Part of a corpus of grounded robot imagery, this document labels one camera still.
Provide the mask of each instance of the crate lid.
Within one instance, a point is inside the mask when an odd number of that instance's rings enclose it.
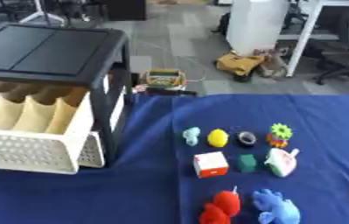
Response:
[[[111,68],[126,41],[118,30],[0,25],[0,80],[90,88]]]

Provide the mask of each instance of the green cube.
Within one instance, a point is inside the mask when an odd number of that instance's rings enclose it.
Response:
[[[253,172],[257,166],[257,161],[252,154],[240,155],[238,166],[241,172]]]

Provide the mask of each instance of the small red box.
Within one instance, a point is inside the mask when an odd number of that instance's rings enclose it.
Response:
[[[221,151],[195,155],[193,166],[199,178],[225,175],[228,170],[228,163]]]

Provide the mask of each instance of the light blue toy animal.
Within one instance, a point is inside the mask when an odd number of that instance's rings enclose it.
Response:
[[[184,130],[182,136],[186,139],[186,143],[190,146],[194,146],[199,142],[200,129],[198,127],[193,127]]]
[[[301,214],[289,199],[283,199],[280,192],[262,189],[253,192],[253,203],[262,211],[258,221],[261,224],[299,224]]]

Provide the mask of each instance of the white plastic basket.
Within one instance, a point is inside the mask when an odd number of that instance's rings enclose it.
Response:
[[[104,160],[89,93],[65,134],[0,130],[0,169],[75,174],[79,165],[102,167]]]

